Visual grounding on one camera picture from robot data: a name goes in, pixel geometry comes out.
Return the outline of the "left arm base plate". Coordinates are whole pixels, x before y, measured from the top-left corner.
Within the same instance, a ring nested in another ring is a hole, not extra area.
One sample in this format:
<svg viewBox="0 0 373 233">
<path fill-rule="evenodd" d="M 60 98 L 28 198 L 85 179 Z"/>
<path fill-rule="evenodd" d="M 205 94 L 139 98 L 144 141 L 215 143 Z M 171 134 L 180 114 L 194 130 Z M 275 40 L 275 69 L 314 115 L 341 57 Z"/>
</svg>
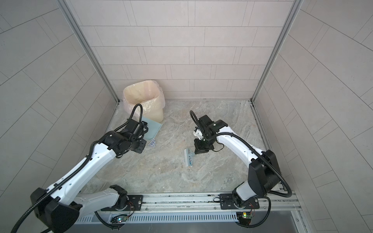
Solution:
<svg viewBox="0 0 373 233">
<path fill-rule="evenodd" d="M 101 209 L 101 211 L 140 211 L 143 195 L 120 196 L 112 207 Z"/>
</svg>

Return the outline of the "beige trash bin with bag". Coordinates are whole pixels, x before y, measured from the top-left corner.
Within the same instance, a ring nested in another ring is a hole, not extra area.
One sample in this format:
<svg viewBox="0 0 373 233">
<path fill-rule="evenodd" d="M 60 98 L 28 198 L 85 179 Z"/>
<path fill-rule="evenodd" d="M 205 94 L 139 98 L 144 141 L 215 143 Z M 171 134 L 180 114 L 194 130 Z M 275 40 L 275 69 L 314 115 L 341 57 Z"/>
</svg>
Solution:
<svg viewBox="0 0 373 233">
<path fill-rule="evenodd" d="M 127 86 L 123 90 L 123 107 L 130 114 L 136 104 L 143 107 L 143 117 L 161 123 L 164 119 L 165 96 L 160 85 L 153 80 Z"/>
</svg>

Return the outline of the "grey-green plastic dustpan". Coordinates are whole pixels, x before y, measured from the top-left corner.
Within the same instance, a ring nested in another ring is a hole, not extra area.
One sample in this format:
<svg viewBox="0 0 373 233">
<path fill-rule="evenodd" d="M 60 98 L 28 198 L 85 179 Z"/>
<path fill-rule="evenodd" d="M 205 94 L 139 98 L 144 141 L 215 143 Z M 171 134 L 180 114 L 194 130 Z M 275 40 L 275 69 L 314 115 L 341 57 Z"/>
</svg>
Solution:
<svg viewBox="0 0 373 233">
<path fill-rule="evenodd" d="M 148 127 L 148 132 L 144 135 L 144 139 L 146 141 L 154 139 L 158 134 L 159 130 L 161 129 L 162 124 L 151 119 L 148 119 L 146 117 L 143 117 L 142 121 L 146 122 Z"/>
</svg>

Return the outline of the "white checked paper scrap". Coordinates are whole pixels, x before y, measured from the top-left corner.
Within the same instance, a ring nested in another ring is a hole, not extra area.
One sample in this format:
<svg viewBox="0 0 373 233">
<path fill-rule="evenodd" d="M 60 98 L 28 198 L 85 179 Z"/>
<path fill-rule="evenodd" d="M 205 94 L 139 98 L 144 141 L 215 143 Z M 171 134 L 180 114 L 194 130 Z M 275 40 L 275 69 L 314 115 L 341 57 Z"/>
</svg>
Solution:
<svg viewBox="0 0 373 233">
<path fill-rule="evenodd" d="M 149 147 L 155 147 L 156 146 L 156 140 L 152 139 L 150 143 L 148 144 Z"/>
</svg>

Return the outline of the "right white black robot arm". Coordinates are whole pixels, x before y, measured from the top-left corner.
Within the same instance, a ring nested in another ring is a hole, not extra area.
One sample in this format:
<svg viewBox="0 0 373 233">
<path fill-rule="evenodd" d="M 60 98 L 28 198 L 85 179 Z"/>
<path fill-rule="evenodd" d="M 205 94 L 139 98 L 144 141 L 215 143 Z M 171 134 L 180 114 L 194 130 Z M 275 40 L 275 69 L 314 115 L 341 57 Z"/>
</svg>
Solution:
<svg viewBox="0 0 373 233">
<path fill-rule="evenodd" d="M 267 194 L 284 198 L 292 196 L 291 188 L 281 174 L 274 152 L 252 146 L 222 120 L 212 121 L 207 115 L 197 118 L 192 110 L 189 113 L 196 128 L 193 132 L 195 150 L 185 150 L 188 165 L 191 165 L 193 155 L 218 152 L 214 148 L 214 143 L 217 143 L 230 149 L 248 168 L 247 180 L 232 191 L 236 207 L 244 208 L 252 200 L 264 198 Z"/>
</svg>

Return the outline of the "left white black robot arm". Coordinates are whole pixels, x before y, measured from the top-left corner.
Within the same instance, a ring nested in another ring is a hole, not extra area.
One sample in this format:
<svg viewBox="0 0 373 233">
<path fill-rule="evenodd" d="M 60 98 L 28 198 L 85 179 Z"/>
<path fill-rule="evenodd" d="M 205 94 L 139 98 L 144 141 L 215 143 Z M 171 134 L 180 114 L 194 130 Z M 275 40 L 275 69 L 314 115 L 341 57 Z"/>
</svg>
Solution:
<svg viewBox="0 0 373 233">
<path fill-rule="evenodd" d="M 80 196 L 79 192 L 111 160 L 119 159 L 130 151 L 142 153 L 148 124 L 142 120 L 142 115 L 138 120 L 133 119 L 136 109 L 142 111 L 143 106 L 136 104 L 124 124 L 92 142 L 85 158 L 60 180 L 46 189 L 36 189 L 30 197 L 32 205 L 11 231 L 16 233 L 31 213 L 47 226 L 48 232 L 64 233 L 79 218 L 105 208 L 119 211 L 128 208 L 134 212 L 135 206 L 129 200 L 127 191 L 119 185 L 111 185 L 91 195 Z"/>
</svg>

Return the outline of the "grey-green hand brush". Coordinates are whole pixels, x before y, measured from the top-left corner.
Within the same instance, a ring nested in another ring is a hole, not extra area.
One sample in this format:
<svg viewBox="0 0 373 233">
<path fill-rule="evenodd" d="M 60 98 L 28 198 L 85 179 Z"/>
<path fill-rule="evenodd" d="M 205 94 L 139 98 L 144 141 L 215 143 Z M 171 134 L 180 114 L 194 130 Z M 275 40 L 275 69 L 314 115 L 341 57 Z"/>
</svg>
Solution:
<svg viewBox="0 0 373 233">
<path fill-rule="evenodd" d="M 192 167 L 193 166 L 193 157 L 195 156 L 195 153 L 190 148 L 186 148 L 184 150 L 184 156 L 185 156 L 186 167 Z"/>
</svg>

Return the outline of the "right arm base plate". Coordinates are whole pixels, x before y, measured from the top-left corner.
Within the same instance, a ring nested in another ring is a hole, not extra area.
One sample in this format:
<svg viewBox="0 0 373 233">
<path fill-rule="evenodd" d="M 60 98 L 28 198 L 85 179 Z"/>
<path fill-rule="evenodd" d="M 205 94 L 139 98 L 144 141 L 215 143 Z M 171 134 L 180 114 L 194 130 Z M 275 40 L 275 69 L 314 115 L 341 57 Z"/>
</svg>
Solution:
<svg viewBox="0 0 373 233">
<path fill-rule="evenodd" d="M 246 201 L 243 201 L 237 194 L 220 194 L 220 207 L 222 210 L 233 210 L 233 209 L 259 209 L 258 200 L 255 197 L 251 197 Z"/>
</svg>

